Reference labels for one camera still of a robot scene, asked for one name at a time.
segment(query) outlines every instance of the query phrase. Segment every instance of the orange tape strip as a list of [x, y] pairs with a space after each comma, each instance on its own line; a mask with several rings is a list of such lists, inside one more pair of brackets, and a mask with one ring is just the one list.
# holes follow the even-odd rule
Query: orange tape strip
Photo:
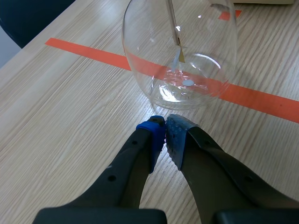
[[[235, 11], [235, 16], [236, 16], [236, 18], [238, 18], [239, 17], [239, 15], [241, 14], [241, 10], [236, 10]], [[229, 18], [230, 18], [230, 13], [229, 12], [223, 12], [223, 13], [221, 13], [221, 15], [219, 16], [219, 18], [218, 19], [220, 19], [220, 20], [229, 20]]]
[[[122, 69], [131, 70], [125, 56], [55, 38], [50, 38], [45, 44]], [[161, 65], [153, 64], [151, 62], [147, 63], [150, 63], [150, 66], [147, 67], [151, 67], [153, 72], [163, 68]], [[233, 84], [228, 86], [227, 90], [220, 96], [220, 98], [234, 104], [299, 123], [299, 101], [296, 100], [271, 95]]]

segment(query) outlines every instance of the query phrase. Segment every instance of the blue gripper pad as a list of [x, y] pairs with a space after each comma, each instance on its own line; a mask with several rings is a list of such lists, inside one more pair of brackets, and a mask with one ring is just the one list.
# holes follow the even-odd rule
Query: blue gripper pad
[[[153, 121], [156, 119], [160, 119], [161, 124], [150, 121], [151, 119]], [[151, 146], [151, 168], [150, 168], [150, 173], [153, 173], [158, 157], [165, 143], [165, 133], [166, 133], [165, 120], [161, 116], [151, 116], [148, 121], [142, 122], [141, 124], [137, 125], [136, 129], [139, 128], [144, 128], [146, 130], [149, 130], [153, 135], [152, 146]]]
[[187, 118], [171, 114], [166, 121], [166, 146], [172, 161], [181, 170], [187, 131], [198, 126]]

